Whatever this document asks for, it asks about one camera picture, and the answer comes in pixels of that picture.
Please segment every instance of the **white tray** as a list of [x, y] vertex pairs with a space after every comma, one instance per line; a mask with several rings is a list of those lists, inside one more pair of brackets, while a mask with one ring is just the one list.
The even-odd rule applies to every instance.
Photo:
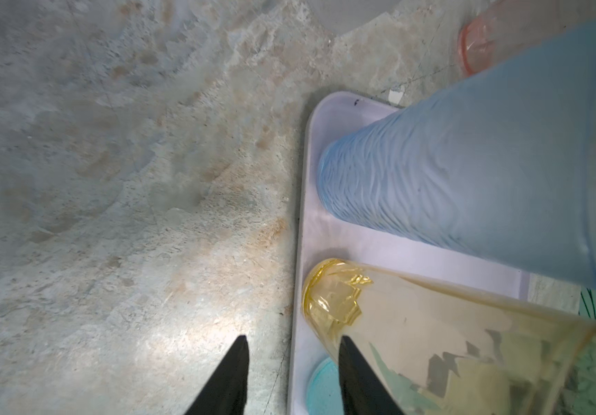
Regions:
[[309, 118], [304, 138], [302, 203], [293, 301], [289, 415], [308, 415], [306, 387], [327, 352], [302, 316], [302, 282], [319, 261], [336, 257], [406, 271], [509, 297], [526, 299], [529, 273], [422, 242], [396, 237], [339, 220], [317, 195], [317, 167], [326, 146], [397, 111], [389, 105], [335, 92], [324, 98]]

